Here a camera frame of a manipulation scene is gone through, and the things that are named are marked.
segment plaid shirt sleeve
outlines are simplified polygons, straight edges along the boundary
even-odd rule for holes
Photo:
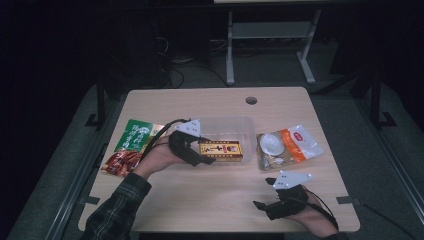
[[[130,239],[135,214],[151,187],[142,177],[130,173],[87,219],[81,239]]]

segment person's right hand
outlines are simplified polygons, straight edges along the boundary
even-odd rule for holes
[[[321,203],[313,194],[309,192],[306,192],[306,194],[308,194],[309,203],[321,206]],[[286,219],[294,220],[302,224],[310,233],[319,238],[328,237],[339,232],[324,215],[310,206],[306,206],[301,212],[288,216]]]
[[[162,171],[172,164],[186,163],[171,152],[168,141],[168,137],[159,138],[156,142],[157,146],[153,147],[146,157],[140,161],[133,173],[147,180],[153,173]]]

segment clear plastic container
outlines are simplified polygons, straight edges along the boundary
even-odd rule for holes
[[[196,117],[192,119],[199,119],[202,137],[212,141],[239,141],[243,152],[241,163],[252,159],[257,146],[256,131],[252,118],[247,116],[226,116]],[[197,152],[199,151],[198,144],[193,143],[192,148]]]

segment table top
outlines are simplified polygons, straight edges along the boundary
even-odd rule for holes
[[[255,97],[250,105],[246,98]],[[284,167],[285,171],[311,173],[305,183],[334,213],[341,231],[360,227],[351,204],[338,204],[348,196],[331,149],[308,93],[301,87],[213,88],[136,90],[129,93],[105,153],[113,153],[129,119],[165,125],[174,119],[209,116],[249,116],[256,133],[267,133],[302,124],[324,149],[324,154]],[[149,178],[152,189],[137,212],[133,231],[142,232],[293,232],[304,231],[285,219],[270,221],[252,201],[270,204],[277,193],[265,178],[278,171],[259,169],[258,157],[234,165],[173,165]],[[90,196],[98,205],[86,204],[79,228],[110,197],[122,178],[99,172]]]

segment black cable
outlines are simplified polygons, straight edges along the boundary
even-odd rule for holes
[[[183,83],[184,83],[184,80],[185,80],[185,77],[184,77],[184,74],[182,73],[182,72],[180,72],[180,71],[178,71],[177,69],[174,69],[174,68],[171,68],[171,69],[169,69],[170,71],[174,71],[174,72],[177,72],[178,74],[180,74],[180,76],[181,76],[181,82],[176,86],[176,87],[174,87],[174,84],[172,83],[172,78],[170,77],[169,78],[169,85],[170,85],[170,87],[171,88],[173,88],[173,89],[178,89],[178,88],[180,88],[182,85],[183,85]]]
[[[402,226],[400,226],[398,223],[396,223],[395,221],[391,220],[390,218],[388,218],[387,216],[383,215],[382,213],[378,212],[377,210],[375,210],[374,208],[370,207],[367,204],[362,204],[361,206],[367,208],[368,210],[370,210],[371,212],[375,213],[376,215],[378,215],[379,217],[387,220],[388,222],[390,222],[391,224],[393,224],[395,227],[399,228],[402,232],[404,232],[406,235],[408,235],[411,239],[414,240],[418,240],[418,238],[416,238],[415,236],[413,236],[410,232],[408,232],[405,228],[403,228]]]
[[[283,198],[286,199],[286,200],[291,200],[291,201],[295,201],[295,202],[302,203],[304,205],[310,206],[312,209],[314,209],[315,211],[321,213],[324,217],[326,217],[334,225],[334,227],[337,230],[339,230],[339,224],[337,223],[337,220],[334,217],[333,213],[330,214],[327,211],[325,211],[322,207],[320,207],[320,206],[318,206],[316,204],[305,202],[305,201],[299,200],[297,198],[293,198],[293,197],[283,197]]]
[[[202,65],[196,65],[196,66],[180,66],[179,68],[204,68],[209,70],[210,72],[214,73],[220,80],[222,83],[224,83],[224,85],[226,87],[229,87],[229,85],[227,84],[227,82],[212,68],[206,67],[206,66],[202,66]]]
[[[168,131],[168,129],[172,126],[172,124],[177,123],[177,122],[182,122],[182,123],[186,123],[189,122],[190,120],[185,120],[185,119],[177,119],[174,120],[172,122],[167,123],[153,138],[152,140],[150,140],[149,144],[147,144],[146,149],[143,152],[143,155],[141,155],[140,160],[138,162],[140,162],[141,160],[143,160],[147,154],[149,154],[149,152],[152,150],[153,145],[156,143],[156,141],[162,136],[162,134],[164,134],[166,131]]]
[[[330,212],[331,216],[334,217],[334,214],[331,211],[331,209],[327,206],[327,204],[325,204],[325,202],[320,197],[318,197],[318,195],[316,195],[315,193],[313,193],[313,192],[311,192],[309,190],[305,190],[305,191],[308,192],[308,193],[310,193],[310,194],[312,194],[312,195],[314,195],[322,204],[324,204],[325,208],[327,208],[327,210]]]

